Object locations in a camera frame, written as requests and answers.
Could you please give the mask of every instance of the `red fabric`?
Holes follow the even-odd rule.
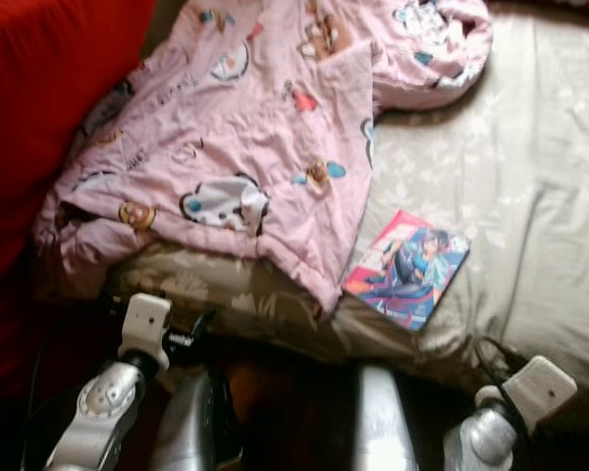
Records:
[[[80,119],[137,63],[153,4],[0,0],[1,391],[18,389],[2,380],[22,373],[34,356],[26,342],[15,340],[35,324],[30,318],[41,315],[23,302],[28,296],[23,268],[7,274]]]

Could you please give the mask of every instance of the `floral pattern sheet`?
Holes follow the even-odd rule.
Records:
[[[268,262],[159,243],[116,267],[107,290],[165,292],[189,325],[218,306],[214,329],[326,361],[393,360],[455,386],[480,381],[472,339],[542,353],[580,399],[562,420],[589,426],[589,18],[493,5],[483,78],[460,103],[384,116],[354,264],[402,208],[473,240],[429,324],[409,335],[347,295],[328,323]]]

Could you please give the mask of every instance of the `book cover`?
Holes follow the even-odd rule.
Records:
[[[469,250],[469,240],[399,211],[343,288],[409,331],[430,318]]]

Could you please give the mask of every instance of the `pink blanket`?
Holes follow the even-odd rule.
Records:
[[[331,313],[374,115],[456,100],[491,39],[481,0],[188,2],[49,193],[42,293],[95,297],[111,265],[163,238],[267,257]]]

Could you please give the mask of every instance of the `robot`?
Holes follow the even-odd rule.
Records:
[[[169,300],[134,295],[122,330],[118,360],[80,391],[74,418],[50,454],[44,471],[111,471],[122,439],[133,425],[148,381],[163,375],[169,355],[190,348],[213,313],[191,334],[168,326]],[[353,471],[418,469],[402,401],[392,373],[362,364],[357,369]],[[446,470],[508,470],[519,438],[576,393],[576,383],[536,356],[503,384],[476,395],[476,412],[445,437]],[[151,457],[152,471],[213,471],[241,461],[235,416],[226,382],[208,369],[188,378],[172,397]]]

